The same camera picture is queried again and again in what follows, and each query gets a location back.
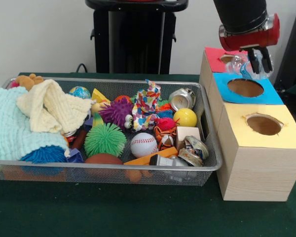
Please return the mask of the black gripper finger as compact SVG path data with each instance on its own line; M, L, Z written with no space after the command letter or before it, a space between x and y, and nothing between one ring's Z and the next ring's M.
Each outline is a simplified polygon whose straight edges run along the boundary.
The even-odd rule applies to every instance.
M255 74L259 74L259 61L255 57L254 49L253 48L249 48L248 49L248 58L249 58L249 61L251 63L253 72Z
M263 66L264 71L265 72L273 71L273 67L272 67L272 63L271 63L268 49L266 47L261 47L260 52L262 54L261 62L262 62L262 66Z

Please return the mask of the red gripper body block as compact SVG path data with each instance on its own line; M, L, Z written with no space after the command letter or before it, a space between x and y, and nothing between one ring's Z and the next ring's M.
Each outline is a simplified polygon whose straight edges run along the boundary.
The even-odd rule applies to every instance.
M226 51L245 50L251 47L268 47L276 45L280 37L280 20L276 13L268 15L266 21L252 31L232 34L219 27L219 38Z

